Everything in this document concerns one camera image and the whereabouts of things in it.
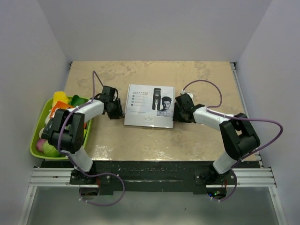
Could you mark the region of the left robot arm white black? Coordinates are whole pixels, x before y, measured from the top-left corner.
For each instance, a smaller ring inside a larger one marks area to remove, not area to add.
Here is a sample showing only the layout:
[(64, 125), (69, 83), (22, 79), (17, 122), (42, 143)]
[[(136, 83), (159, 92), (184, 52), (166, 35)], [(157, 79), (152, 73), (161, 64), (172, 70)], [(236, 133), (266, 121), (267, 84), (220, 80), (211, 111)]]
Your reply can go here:
[(93, 160), (84, 149), (84, 125), (91, 119), (107, 114), (109, 119), (124, 116), (119, 93), (116, 88), (104, 86), (102, 92), (86, 103), (70, 109), (58, 109), (44, 128), (41, 137), (56, 148), (81, 171), (81, 179), (92, 184), (97, 172), (92, 169)]

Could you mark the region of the white cardboard box lid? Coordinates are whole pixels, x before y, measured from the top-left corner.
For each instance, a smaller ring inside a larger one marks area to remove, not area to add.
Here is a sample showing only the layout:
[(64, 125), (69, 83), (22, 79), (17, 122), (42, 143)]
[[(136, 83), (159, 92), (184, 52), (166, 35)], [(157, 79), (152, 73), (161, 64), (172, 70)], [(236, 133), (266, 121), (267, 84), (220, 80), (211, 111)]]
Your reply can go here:
[(173, 128), (174, 94), (171, 86), (129, 85), (124, 124)]

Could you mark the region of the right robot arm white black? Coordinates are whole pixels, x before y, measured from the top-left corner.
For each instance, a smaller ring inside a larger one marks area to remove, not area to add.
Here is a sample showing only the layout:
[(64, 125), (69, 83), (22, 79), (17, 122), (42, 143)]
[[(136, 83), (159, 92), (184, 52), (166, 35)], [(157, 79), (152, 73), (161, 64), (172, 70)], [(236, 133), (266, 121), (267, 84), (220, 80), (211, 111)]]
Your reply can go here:
[(245, 114), (210, 111), (202, 104), (195, 105), (188, 94), (175, 99), (173, 121), (206, 125), (221, 133), (225, 152), (201, 175), (202, 180), (220, 184), (233, 165), (260, 146), (260, 139)]

